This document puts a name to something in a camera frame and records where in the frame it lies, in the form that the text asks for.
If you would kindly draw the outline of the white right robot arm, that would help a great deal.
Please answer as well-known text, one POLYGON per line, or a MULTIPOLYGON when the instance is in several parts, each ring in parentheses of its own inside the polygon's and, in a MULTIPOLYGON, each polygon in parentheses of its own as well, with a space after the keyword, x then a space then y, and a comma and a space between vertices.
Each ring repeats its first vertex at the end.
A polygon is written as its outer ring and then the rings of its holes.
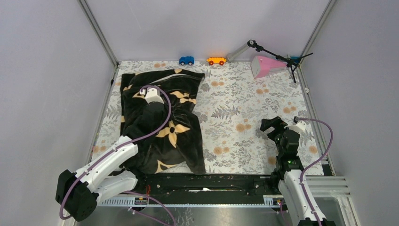
POLYGON ((262 119, 260 130, 274 141, 278 154, 276 167, 267 181, 268 187, 276 194, 282 194, 292 224, 295 226, 334 226, 316 203, 306 180, 306 171, 315 165, 304 167, 298 155, 300 133, 305 130, 307 119, 294 118, 288 125, 280 117, 262 119))

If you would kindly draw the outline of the black floral plush pillowcase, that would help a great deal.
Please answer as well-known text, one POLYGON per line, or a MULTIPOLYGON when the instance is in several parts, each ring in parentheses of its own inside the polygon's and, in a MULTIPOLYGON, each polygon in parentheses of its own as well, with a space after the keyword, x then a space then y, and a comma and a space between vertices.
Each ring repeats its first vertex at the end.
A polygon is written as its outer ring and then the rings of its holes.
POLYGON ((122 164, 129 171, 156 174, 185 162, 196 175, 206 172, 198 117, 193 113, 204 73, 169 69, 121 76, 120 134, 133 124, 147 106, 139 91, 156 88, 164 104, 171 104, 166 125, 153 137, 139 143, 139 152, 122 164))

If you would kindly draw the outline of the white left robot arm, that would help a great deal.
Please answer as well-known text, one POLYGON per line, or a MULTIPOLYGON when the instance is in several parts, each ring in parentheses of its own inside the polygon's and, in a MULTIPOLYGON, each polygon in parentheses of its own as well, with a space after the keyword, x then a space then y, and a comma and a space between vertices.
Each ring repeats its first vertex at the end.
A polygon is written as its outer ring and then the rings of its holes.
POLYGON ((58 177, 55 196, 60 204, 60 219, 82 221, 106 199, 130 190, 136 194, 143 192, 146 181, 140 176, 129 171, 118 176, 111 176, 111 173, 138 154, 139 143, 155 136, 166 125, 170 115, 170 103, 147 104, 142 114, 104 154, 74 172, 63 171, 58 177))

